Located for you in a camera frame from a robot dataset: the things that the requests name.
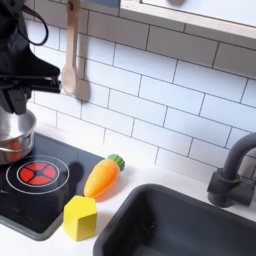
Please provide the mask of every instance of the red burner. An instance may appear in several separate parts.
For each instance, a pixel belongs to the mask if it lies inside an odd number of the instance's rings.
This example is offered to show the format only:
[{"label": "red burner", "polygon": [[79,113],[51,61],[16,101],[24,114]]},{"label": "red burner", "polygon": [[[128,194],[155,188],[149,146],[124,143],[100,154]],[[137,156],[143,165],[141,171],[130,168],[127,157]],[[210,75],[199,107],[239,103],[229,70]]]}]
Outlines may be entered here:
[{"label": "red burner", "polygon": [[21,181],[26,184],[39,186],[51,183],[57,176],[55,166],[50,163],[29,163],[20,170]]}]

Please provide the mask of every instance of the tile backsplash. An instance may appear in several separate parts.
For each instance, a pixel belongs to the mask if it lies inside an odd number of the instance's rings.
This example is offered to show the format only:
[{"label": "tile backsplash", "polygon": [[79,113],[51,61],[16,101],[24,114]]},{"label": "tile backsplash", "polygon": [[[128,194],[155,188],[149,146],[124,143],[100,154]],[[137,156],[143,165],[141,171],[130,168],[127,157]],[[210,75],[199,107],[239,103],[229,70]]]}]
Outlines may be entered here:
[{"label": "tile backsplash", "polygon": [[[49,24],[34,53],[63,68],[66,1],[29,0]],[[26,15],[29,36],[44,28]],[[143,14],[83,4],[74,97],[33,93],[38,122],[208,182],[230,148],[256,131],[256,41]],[[251,179],[256,151],[240,174]]]}]

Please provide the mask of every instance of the white countertop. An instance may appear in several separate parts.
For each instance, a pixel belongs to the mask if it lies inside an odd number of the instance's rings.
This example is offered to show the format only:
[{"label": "white countertop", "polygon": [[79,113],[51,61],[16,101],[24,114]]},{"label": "white countertop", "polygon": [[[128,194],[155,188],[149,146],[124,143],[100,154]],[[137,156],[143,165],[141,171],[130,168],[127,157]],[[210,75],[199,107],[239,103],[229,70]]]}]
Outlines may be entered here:
[{"label": "white countertop", "polygon": [[[36,131],[72,146],[106,157],[106,152],[103,148],[81,145],[79,138],[74,138],[55,129],[37,126]],[[0,254],[4,256],[92,256],[92,249],[97,236],[119,209],[129,193],[135,187],[146,183],[161,184],[209,203],[206,192],[208,185],[205,183],[156,166],[140,166],[127,163],[126,169],[122,172],[117,185],[107,195],[107,200],[97,203],[98,219],[95,237],[81,242],[74,242],[60,227],[48,240],[36,242],[10,228],[0,225]],[[235,205],[227,210],[256,222],[256,201],[253,202],[250,208]]]}]

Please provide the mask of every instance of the burner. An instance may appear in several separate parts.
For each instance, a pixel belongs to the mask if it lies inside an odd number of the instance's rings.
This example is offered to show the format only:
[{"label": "burner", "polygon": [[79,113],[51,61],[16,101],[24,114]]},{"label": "burner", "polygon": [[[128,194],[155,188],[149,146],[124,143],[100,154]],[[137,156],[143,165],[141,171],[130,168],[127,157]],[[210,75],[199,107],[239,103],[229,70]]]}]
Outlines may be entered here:
[{"label": "burner", "polygon": [[12,188],[32,195],[56,191],[68,179],[69,169],[64,162],[43,155],[26,157],[12,164],[6,172],[6,180]]},{"label": "burner", "polygon": [[47,186],[59,176],[57,166],[49,162],[30,162],[18,170],[17,175],[21,183],[27,186]]}]

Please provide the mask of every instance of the carrot toy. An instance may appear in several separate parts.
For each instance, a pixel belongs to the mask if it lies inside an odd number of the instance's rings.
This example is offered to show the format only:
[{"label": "carrot toy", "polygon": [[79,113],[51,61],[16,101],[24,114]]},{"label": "carrot toy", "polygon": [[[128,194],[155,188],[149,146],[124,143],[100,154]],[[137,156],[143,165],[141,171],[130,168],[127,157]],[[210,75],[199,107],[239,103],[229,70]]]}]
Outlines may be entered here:
[{"label": "carrot toy", "polygon": [[106,193],[115,184],[124,167],[125,162],[118,155],[110,155],[99,162],[85,184],[84,196],[96,199]]}]

